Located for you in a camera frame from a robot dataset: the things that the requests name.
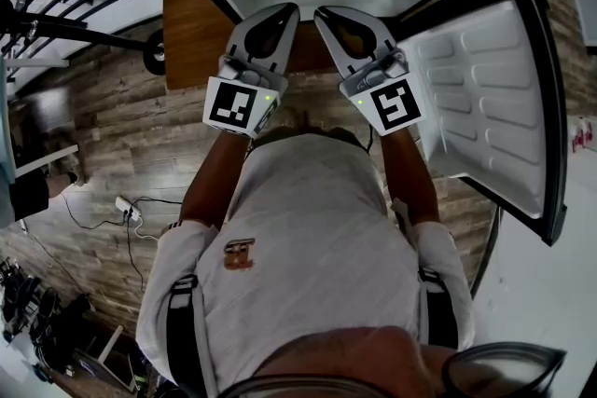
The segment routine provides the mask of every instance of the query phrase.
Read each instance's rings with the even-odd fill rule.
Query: black strap
[[[192,294],[198,283],[197,276],[187,275],[173,285],[166,320],[170,373],[189,398],[207,397],[195,337]]]
[[[419,269],[419,276],[424,282],[434,283],[439,292],[427,290],[427,323],[429,326],[427,343],[450,349],[458,349],[458,324],[451,306],[450,292],[436,272]]]

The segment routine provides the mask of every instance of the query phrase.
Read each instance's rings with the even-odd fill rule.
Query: man wearing white t-shirt
[[[273,130],[248,157],[247,138],[218,136],[180,221],[160,239],[141,308],[137,340],[161,374],[181,381],[174,361],[189,347],[207,396],[288,374],[354,378],[398,397],[441,390],[442,364],[472,343],[471,297],[408,130],[381,141],[408,239],[388,218],[379,175],[349,131]],[[450,292],[452,350],[420,343],[429,322],[420,268]],[[173,286],[186,276],[197,278],[195,336],[191,326],[177,349],[170,334],[184,327],[168,314]]]

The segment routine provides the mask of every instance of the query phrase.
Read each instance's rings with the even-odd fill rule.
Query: forearm
[[[241,176],[249,139],[221,132],[183,199],[180,219],[222,227]]]
[[[409,206],[409,219],[415,225],[439,222],[437,194],[416,144],[405,128],[382,136],[385,177],[392,200]]]

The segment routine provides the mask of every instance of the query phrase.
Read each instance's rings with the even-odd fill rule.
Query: white t-shirt
[[[421,265],[446,282],[460,345],[469,345],[470,293],[450,233],[424,223],[412,235],[417,251],[388,218],[379,175],[363,149],[311,134],[263,145],[244,163],[221,231],[185,221],[160,239],[137,341],[172,379],[170,288],[195,273],[201,365],[207,357],[213,368],[207,390],[223,391],[301,336],[392,325],[417,336]],[[238,240],[249,242],[252,264],[226,268],[227,244]]]

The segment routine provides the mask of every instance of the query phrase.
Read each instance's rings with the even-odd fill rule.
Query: backpack strap
[[[458,350],[458,325],[446,284],[429,268],[419,268],[419,280],[419,341]]]
[[[195,337],[193,290],[198,283],[197,276],[191,274],[172,286],[166,320],[170,373],[189,398],[207,397]]]

